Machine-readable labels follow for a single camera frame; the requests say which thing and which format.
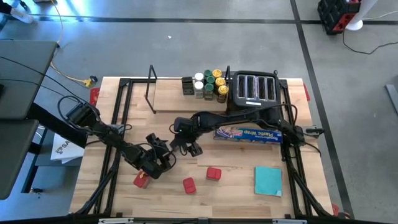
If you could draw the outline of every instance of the red block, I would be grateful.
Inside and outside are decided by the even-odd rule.
[[[134,179],[133,184],[139,188],[145,189],[147,188],[151,179],[152,178],[149,177],[146,173],[144,173],[144,171],[140,170],[136,178]]]
[[[209,167],[207,168],[206,179],[208,180],[220,180],[221,170],[217,168]]]
[[[187,194],[194,194],[197,191],[192,177],[183,180],[182,184],[184,185],[185,193]]]

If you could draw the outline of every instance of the wooden tabletop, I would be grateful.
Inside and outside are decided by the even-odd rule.
[[[105,123],[111,121],[119,79],[120,77],[103,78],[96,106],[101,111],[101,119]],[[297,125],[311,126],[312,119],[302,80],[287,79],[287,82],[290,100],[299,112]],[[161,82],[150,84],[150,100],[155,99],[156,88],[163,89],[163,86],[156,86],[159,83]],[[127,123],[132,125],[132,130],[126,133],[125,140],[137,144],[145,142],[148,134],[155,133],[157,137],[171,141],[174,136],[169,132],[170,124],[178,116],[190,118],[192,112],[167,111],[153,114],[145,101],[145,90],[146,84],[136,83],[133,86],[127,120]],[[123,109],[119,112],[118,123],[121,122],[122,112]],[[255,127],[253,124],[239,126]],[[317,145],[316,140],[311,137],[306,138],[306,141]],[[192,158],[190,155],[182,156],[176,152],[175,167],[162,174],[159,179],[153,180],[146,189],[132,184],[138,171],[121,161],[112,213],[123,212],[124,217],[158,218],[283,218],[287,213],[294,215],[286,164],[281,161],[280,146],[213,140],[213,133],[204,134],[197,142],[203,149],[202,155]],[[85,149],[70,206],[71,212],[81,208],[97,187],[105,147],[99,142]],[[301,151],[308,188],[324,209],[332,213],[320,155],[308,146],[301,147]],[[220,181],[206,180],[206,169],[210,166],[222,170]],[[282,169],[281,197],[254,193],[255,166]],[[187,177],[195,179],[197,192],[194,195],[184,192],[182,180]],[[105,207],[107,190],[108,188],[103,197],[102,210]],[[300,208],[304,212],[302,193],[298,187],[297,195]]]

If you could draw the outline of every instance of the concrete floor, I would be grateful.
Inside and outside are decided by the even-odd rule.
[[[319,20],[318,0],[296,0],[301,20]],[[58,40],[59,18],[49,3],[26,3],[30,12],[47,17],[32,25],[7,21],[0,39]],[[205,68],[232,70],[278,70],[283,78],[303,78],[310,92],[310,110],[321,124],[306,59],[294,24],[289,0],[59,0],[64,17],[62,49],[55,57],[57,67],[70,75],[87,78],[144,76],[153,64],[159,76],[193,75]],[[398,10],[398,1],[381,0],[367,17]],[[137,22],[132,18],[182,19],[283,19],[289,24],[242,24],[180,22]],[[398,21],[398,14],[382,18]],[[398,222],[398,172],[395,166],[395,133],[398,116],[384,89],[398,86],[398,45],[379,49],[372,55],[349,51],[342,36],[327,36],[321,25],[302,25],[313,70],[340,159],[349,199],[356,219]],[[346,43],[370,51],[380,44],[398,40],[396,25],[366,25],[347,32]],[[56,78],[77,95],[88,99],[89,90]],[[63,90],[45,80],[44,85]],[[36,102],[56,112],[58,96],[41,89]],[[333,203],[341,205],[325,138],[319,140],[322,161]],[[24,178],[24,164],[17,184]],[[78,170],[58,167],[39,169],[35,184],[60,186],[44,194],[21,195],[13,191],[0,201],[0,219],[47,217],[68,212]]]

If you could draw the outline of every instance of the black metal frame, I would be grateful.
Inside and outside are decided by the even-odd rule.
[[[279,80],[279,84],[280,84],[280,89],[284,92],[284,96],[285,96],[285,102],[286,104],[291,104],[290,101],[290,93],[289,93],[289,87],[287,85],[287,80]],[[290,124],[293,124],[293,111],[292,111],[292,107],[290,106],[286,106],[285,107],[287,110],[287,116],[288,116],[288,120]],[[285,151],[285,153],[287,154],[287,157],[291,157],[290,155],[290,146],[284,144],[282,146]],[[302,178],[304,184],[307,184],[307,181],[305,179],[305,174],[304,174],[304,168],[303,168],[303,160],[301,157],[301,150],[299,147],[295,146],[294,147],[294,153],[295,153],[295,158],[296,158],[296,163],[297,163],[297,171],[298,171],[298,175],[300,176],[300,178]],[[289,175],[289,182],[290,182],[290,190],[294,190],[295,191],[295,195],[293,198],[293,194],[292,194],[292,200],[293,200],[293,204],[297,204],[297,206],[294,206],[294,213],[295,213],[295,217],[297,217],[297,215],[302,215],[302,212],[300,211],[300,207],[299,205],[299,201],[297,198],[297,191],[295,188],[295,184],[294,184],[294,180],[292,177],[292,173],[288,170],[288,175]],[[308,198],[305,196],[305,194],[303,193],[303,200],[304,200],[304,207],[305,207],[305,214],[306,215],[312,215],[312,209],[311,209],[311,205],[308,201]]]
[[[150,79],[151,72],[154,73],[155,80]],[[116,124],[116,122],[118,120],[120,103],[121,103],[121,100],[122,100],[122,93],[123,93],[124,88],[127,87],[127,93],[126,93],[126,99],[125,99],[125,103],[124,103],[124,109],[123,109],[123,115],[122,115],[122,121],[121,121],[122,125],[126,125],[127,124],[127,115],[128,115],[129,108],[130,108],[130,101],[131,101],[133,85],[135,83],[147,83],[146,100],[147,100],[147,102],[149,104],[149,101],[147,99],[148,91],[149,91],[149,84],[150,83],[155,83],[156,79],[157,79],[157,77],[156,77],[155,70],[154,70],[152,65],[149,67],[148,79],[146,79],[146,78],[121,78],[120,81],[119,81],[118,93],[116,94],[116,102],[115,102],[114,109],[113,109],[113,115],[112,115],[111,124]],[[151,110],[154,113],[156,113],[153,110],[153,107],[151,105],[150,105],[150,108],[151,108]],[[108,168],[109,168],[109,159],[111,157],[111,153],[112,153],[112,147],[110,145],[107,145],[106,149],[105,149],[105,155],[104,155],[104,160],[103,160],[103,164],[102,164],[101,175],[99,177],[99,182],[100,183],[102,183],[104,180],[106,180],[107,177],[109,177]],[[110,180],[111,183],[110,183],[109,192],[108,192],[108,199],[107,199],[107,202],[106,202],[106,208],[104,209],[104,212],[103,212],[105,214],[110,214],[111,211],[112,211],[114,191],[116,189],[116,181],[117,181],[117,178],[118,178],[120,154],[116,154],[115,155],[114,162],[116,163],[115,164],[116,169],[113,171],[114,173],[111,174],[111,180]],[[93,211],[94,214],[99,214],[100,213],[102,195],[103,195],[103,191],[99,192],[99,197],[96,200],[95,206],[94,206],[94,211]]]
[[[36,144],[34,142],[32,142],[30,144],[30,148],[29,148],[28,152],[33,153],[35,156],[33,157],[32,163],[27,172],[26,179],[25,179],[24,185],[22,186],[21,193],[26,193],[26,194],[30,193],[30,189],[32,188],[33,180],[35,179],[37,169],[39,168],[36,165],[36,160],[37,160],[37,157],[39,156],[40,149],[43,145],[44,138],[45,138],[46,134],[47,134],[47,128],[44,129],[43,135],[40,138],[40,142],[38,144]]]
[[[151,72],[154,73],[155,79],[152,79],[151,77]],[[225,73],[225,79],[229,78],[227,81],[230,80],[230,70],[229,66],[227,67],[227,71]],[[125,86],[127,86],[127,95],[126,95],[126,104],[124,106],[124,111],[123,111],[123,117],[122,117],[122,124],[126,124],[127,122],[127,114],[129,111],[129,105],[130,105],[130,100],[131,100],[131,95],[132,95],[132,86],[134,83],[146,83],[147,84],[147,90],[146,90],[146,101],[148,102],[148,105],[151,107],[151,110],[153,113],[156,113],[154,111],[152,105],[149,103],[149,100],[147,99],[148,97],[148,92],[149,92],[149,84],[150,83],[155,83],[157,80],[155,70],[153,66],[150,66],[149,69],[149,76],[148,79],[146,78],[121,78],[119,82],[119,89],[118,89],[118,94],[116,96],[116,103],[114,106],[114,111],[113,111],[113,117],[112,117],[112,123],[115,124],[117,119],[118,119],[118,113],[119,113],[119,108],[120,108],[120,102],[121,102],[121,97],[122,97],[122,92]],[[287,86],[287,81],[286,80],[279,80],[280,81],[280,88],[282,91],[284,91],[284,96],[285,96],[285,102],[286,104],[290,103],[290,95],[289,95],[289,89]],[[291,107],[286,106],[287,110],[287,116],[289,119],[289,122],[293,124],[294,119],[293,119],[293,112]],[[114,198],[114,191],[116,187],[116,178],[118,174],[118,167],[119,167],[119,161],[120,161],[120,155],[115,156],[115,160],[109,170],[108,170],[108,164],[109,164],[109,158],[111,155],[111,149],[112,147],[107,146],[106,152],[104,155],[104,162],[103,162],[103,168],[101,171],[101,180],[99,183],[98,188],[94,192],[94,194],[91,196],[91,198],[97,198],[97,201],[91,200],[90,202],[86,203],[85,206],[77,211],[76,213],[72,213],[63,217],[51,217],[51,218],[40,218],[40,219],[30,219],[30,220],[15,220],[15,221],[7,221],[8,223],[69,223],[70,221],[73,221],[74,223],[98,223],[100,218],[111,218],[111,209],[113,205],[113,198]],[[334,223],[344,223],[344,224],[378,224],[378,222],[367,222],[367,221],[360,221],[360,220],[346,220],[340,219],[338,217],[331,217],[331,216],[322,216],[325,215],[327,212],[322,212],[322,208],[320,207],[314,207],[314,210],[320,214],[321,216],[313,216],[311,213],[311,205],[316,205],[316,199],[312,195],[312,193],[309,191],[308,188],[306,188],[306,183],[305,183],[305,174],[304,174],[304,169],[303,169],[303,163],[302,163],[302,158],[301,158],[301,153],[300,153],[300,148],[295,147],[294,152],[295,152],[295,158],[297,161],[297,167],[298,171],[296,171],[294,168],[294,164],[292,162],[292,156],[290,155],[290,145],[288,142],[285,142],[281,145],[281,152],[282,152],[282,160],[286,162],[287,170],[288,170],[288,176],[289,176],[289,184],[290,184],[290,191],[292,195],[292,204],[294,208],[294,215],[295,219],[292,220],[282,220],[282,219],[271,219],[271,218],[150,218],[150,217],[138,217],[138,218],[128,218],[130,221],[134,220],[135,222],[152,222],[152,223],[196,223],[196,224],[209,224],[209,223],[317,223],[317,224],[334,224]],[[108,201],[106,203],[106,208],[103,213],[100,212],[100,205],[101,205],[101,196],[103,193],[104,188],[106,187],[107,183],[111,181],[111,186],[109,188],[109,195],[108,195]],[[299,201],[297,198],[297,191],[296,191],[296,186],[297,184],[300,189],[303,192],[303,199],[305,203],[305,212],[306,215],[303,215],[303,213],[300,211],[299,207]],[[89,215],[88,212],[91,210],[91,207],[96,204],[95,207],[95,214]],[[117,213],[116,218],[121,218],[123,216],[122,213]],[[285,219],[291,219],[290,214],[285,214]]]

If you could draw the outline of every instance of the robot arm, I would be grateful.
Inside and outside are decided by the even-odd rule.
[[[229,114],[214,114],[208,111],[195,113],[190,119],[178,117],[174,121],[174,140],[170,143],[172,148],[182,147],[195,157],[203,153],[196,140],[204,133],[209,133],[219,127],[240,124],[256,123],[262,129],[276,129],[281,131],[289,141],[301,146],[304,144],[303,131],[300,126],[292,126],[284,119],[280,119],[279,108],[275,105],[267,108],[251,108],[235,111]]]
[[[137,170],[142,169],[154,179],[158,179],[163,172],[171,168],[170,152],[165,141],[160,140],[153,133],[148,135],[146,139],[152,147],[148,151],[141,146],[143,144],[128,143],[123,140],[117,128],[103,123],[100,112],[88,103],[77,104],[67,114],[67,121],[75,128],[95,134],[103,143],[115,147],[128,164]]]

